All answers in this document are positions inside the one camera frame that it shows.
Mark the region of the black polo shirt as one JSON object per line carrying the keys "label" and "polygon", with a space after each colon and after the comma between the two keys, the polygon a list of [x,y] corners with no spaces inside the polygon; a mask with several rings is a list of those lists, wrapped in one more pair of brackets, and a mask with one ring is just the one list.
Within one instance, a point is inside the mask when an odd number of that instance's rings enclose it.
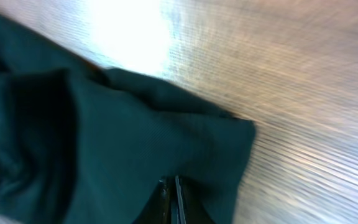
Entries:
{"label": "black polo shirt", "polygon": [[0,215],[132,223],[160,179],[187,179],[230,223],[255,139],[249,120],[169,82],[103,70],[0,16]]}

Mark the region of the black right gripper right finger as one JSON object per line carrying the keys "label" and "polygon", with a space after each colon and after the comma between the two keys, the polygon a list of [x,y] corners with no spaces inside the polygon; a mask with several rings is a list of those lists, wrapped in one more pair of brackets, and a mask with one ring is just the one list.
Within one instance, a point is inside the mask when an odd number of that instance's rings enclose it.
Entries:
{"label": "black right gripper right finger", "polygon": [[214,224],[187,179],[177,175],[175,187],[179,224]]}

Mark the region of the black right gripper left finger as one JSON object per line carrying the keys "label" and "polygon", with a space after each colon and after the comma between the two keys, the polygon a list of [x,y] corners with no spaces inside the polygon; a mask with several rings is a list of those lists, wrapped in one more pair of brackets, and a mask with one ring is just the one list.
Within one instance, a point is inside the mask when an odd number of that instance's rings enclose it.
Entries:
{"label": "black right gripper left finger", "polygon": [[173,179],[159,180],[149,200],[133,224],[171,224],[172,222]]}

